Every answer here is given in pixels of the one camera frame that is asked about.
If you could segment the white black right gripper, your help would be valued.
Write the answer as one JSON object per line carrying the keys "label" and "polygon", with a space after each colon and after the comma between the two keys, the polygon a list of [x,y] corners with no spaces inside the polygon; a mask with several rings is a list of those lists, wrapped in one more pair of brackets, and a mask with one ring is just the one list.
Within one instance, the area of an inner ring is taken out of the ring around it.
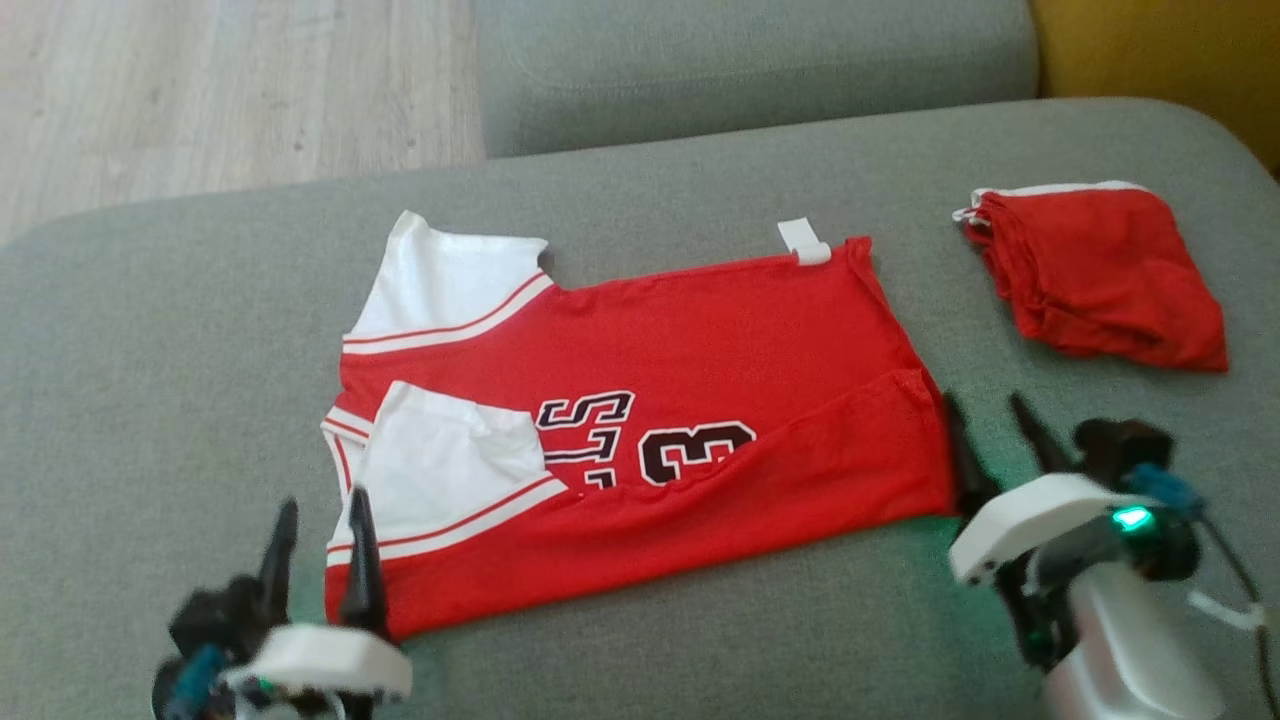
{"label": "white black right gripper", "polygon": [[1187,580],[1201,565],[1201,543],[1172,505],[1075,473],[1075,461],[1023,393],[1011,392],[1007,402],[1042,477],[1002,491],[979,460],[960,402],[943,395],[963,516],[948,565],[959,584],[995,589],[1028,665],[1053,669],[1080,638],[1068,602],[1073,582],[1110,564],[1143,582]]}

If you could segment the red shorts with white stripe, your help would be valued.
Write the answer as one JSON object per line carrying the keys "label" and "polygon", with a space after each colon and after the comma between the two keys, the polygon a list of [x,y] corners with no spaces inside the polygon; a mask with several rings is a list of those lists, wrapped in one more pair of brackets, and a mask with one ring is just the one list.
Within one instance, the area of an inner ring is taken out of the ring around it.
{"label": "red shorts with white stripe", "polygon": [[1073,357],[1229,370],[1222,309],[1171,208],[1144,186],[978,188],[952,219],[1023,337]]}

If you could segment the yellow sofa back cushion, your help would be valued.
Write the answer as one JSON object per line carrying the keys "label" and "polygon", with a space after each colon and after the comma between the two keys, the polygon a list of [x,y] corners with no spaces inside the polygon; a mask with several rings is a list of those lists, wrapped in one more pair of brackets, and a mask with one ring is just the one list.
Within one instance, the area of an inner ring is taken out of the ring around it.
{"label": "yellow sofa back cushion", "polygon": [[1152,97],[1280,177],[1280,0],[1029,0],[1044,97]]}

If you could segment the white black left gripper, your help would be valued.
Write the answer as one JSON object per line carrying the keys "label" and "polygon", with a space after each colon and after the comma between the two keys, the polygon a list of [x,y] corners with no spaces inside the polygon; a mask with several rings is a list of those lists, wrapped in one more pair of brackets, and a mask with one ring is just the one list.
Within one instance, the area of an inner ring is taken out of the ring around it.
{"label": "white black left gripper", "polygon": [[[271,629],[253,657],[225,670],[236,720],[260,720],[275,703],[311,692],[337,720],[355,720],[353,703],[397,705],[413,689],[410,657],[390,642],[385,582],[369,493],[355,487],[349,497],[352,533],[348,582],[340,623],[282,625]],[[298,534],[298,503],[285,498],[262,555],[259,611],[269,626],[288,621],[291,559]]]}

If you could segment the red white numbered jersey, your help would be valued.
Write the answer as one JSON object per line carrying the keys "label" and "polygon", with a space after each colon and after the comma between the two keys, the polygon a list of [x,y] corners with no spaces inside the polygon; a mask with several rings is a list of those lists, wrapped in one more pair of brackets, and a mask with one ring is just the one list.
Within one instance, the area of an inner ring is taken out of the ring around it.
{"label": "red white numbered jersey", "polygon": [[955,510],[943,397],[867,237],[570,290],[404,211],[321,423],[392,638]]}

